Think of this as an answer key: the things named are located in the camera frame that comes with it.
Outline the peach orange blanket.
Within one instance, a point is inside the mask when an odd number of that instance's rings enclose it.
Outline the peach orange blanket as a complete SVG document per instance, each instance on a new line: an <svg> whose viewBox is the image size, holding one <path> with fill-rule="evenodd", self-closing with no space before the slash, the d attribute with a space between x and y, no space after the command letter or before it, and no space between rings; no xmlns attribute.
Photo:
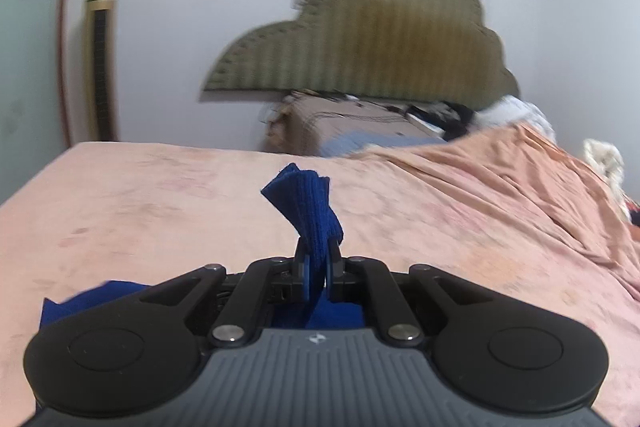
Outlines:
<svg viewBox="0 0 640 427"><path fill-rule="evenodd" d="M544 247L638 277L638 236L606 183L526 124L445 145L369 146L355 157L396 167Z"/></svg>

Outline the cream fluffy blanket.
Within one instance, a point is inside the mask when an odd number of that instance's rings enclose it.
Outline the cream fluffy blanket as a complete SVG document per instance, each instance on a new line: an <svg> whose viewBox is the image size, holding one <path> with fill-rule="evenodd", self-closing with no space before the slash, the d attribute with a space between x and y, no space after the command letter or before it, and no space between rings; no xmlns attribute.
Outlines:
<svg viewBox="0 0 640 427"><path fill-rule="evenodd" d="M585 162L605 181L610 189L620 217L630 222L630 213L623 190L624 161L618 148L608 142L585 139L582 142Z"/></svg>

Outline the olive green padded headboard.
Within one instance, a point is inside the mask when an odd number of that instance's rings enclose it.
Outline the olive green padded headboard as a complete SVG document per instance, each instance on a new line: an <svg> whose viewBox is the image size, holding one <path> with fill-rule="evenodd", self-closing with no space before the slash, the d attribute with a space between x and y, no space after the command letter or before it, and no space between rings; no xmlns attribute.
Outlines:
<svg viewBox="0 0 640 427"><path fill-rule="evenodd" d="M206 91L338 92L483 109L520 88L480 0L307 0L222 52Z"/></svg>

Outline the blue beaded knit sweater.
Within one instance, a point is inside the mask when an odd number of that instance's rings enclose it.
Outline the blue beaded knit sweater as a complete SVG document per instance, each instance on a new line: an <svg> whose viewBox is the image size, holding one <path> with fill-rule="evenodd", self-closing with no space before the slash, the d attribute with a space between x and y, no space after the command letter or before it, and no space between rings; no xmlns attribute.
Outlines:
<svg viewBox="0 0 640 427"><path fill-rule="evenodd" d="M284 167L262 188L262 196L293 225L307 252L304 257L303 303L278 311L282 329L362 329L362 306L332 303L324 282L329 277L330 245L344 233L330 206L330 179L295 164Z"/></svg>

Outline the frosted glass wardrobe door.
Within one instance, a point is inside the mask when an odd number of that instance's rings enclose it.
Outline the frosted glass wardrobe door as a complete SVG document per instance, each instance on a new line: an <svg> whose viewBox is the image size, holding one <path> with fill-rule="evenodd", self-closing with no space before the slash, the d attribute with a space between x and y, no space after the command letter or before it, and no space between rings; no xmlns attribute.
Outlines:
<svg viewBox="0 0 640 427"><path fill-rule="evenodd" d="M58 0L1 0L1 199L65 148L58 94Z"/></svg>

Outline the pink floral bed sheet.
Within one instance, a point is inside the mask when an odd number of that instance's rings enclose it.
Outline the pink floral bed sheet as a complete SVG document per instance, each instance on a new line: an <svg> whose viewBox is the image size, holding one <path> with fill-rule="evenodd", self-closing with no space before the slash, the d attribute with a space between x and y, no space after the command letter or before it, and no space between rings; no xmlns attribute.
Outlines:
<svg viewBox="0 0 640 427"><path fill-rule="evenodd" d="M292 227L262 188L284 155L160 144L81 144L1 208L1 421L29 418L22 369L44 299L108 280L156 284L209 262L231 272L288 257ZM639 421L639 274L632 279L528 239L506 223L400 169L351 158L297 159L331 181L345 256L415 263L573 317L610 354L596 407L612 424Z"/></svg>

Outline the gold tower fan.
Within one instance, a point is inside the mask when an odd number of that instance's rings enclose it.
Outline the gold tower fan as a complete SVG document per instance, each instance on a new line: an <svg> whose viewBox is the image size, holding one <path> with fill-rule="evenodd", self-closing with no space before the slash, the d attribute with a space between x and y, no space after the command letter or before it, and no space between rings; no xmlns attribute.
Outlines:
<svg viewBox="0 0 640 427"><path fill-rule="evenodd" d="M117 0L86 0L84 76L92 141L118 140L114 37Z"/></svg>

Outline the white crumpled quilt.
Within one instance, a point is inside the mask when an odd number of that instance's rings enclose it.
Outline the white crumpled quilt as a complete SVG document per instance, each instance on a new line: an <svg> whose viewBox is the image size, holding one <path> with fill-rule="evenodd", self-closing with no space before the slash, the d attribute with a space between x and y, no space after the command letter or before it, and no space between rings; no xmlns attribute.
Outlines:
<svg viewBox="0 0 640 427"><path fill-rule="evenodd" d="M528 124L551 142L555 142L555 132L546 115L533 103L522 101L513 95L505 95L491 106L474 114L472 127L484 130L503 127L508 124Z"/></svg>

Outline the black clothes pile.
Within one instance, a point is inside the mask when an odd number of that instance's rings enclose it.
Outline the black clothes pile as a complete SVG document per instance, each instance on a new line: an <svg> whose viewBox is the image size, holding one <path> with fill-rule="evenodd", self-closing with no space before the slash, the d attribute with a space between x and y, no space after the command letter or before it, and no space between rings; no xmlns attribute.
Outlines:
<svg viewBox="0 0 640 427"><path fill-rule="evenodd" d="M409 105L405 116L437 127L442 130L442 139L452 141L469 133L475 112L462 104L438 101L424 106Z"/></svg>

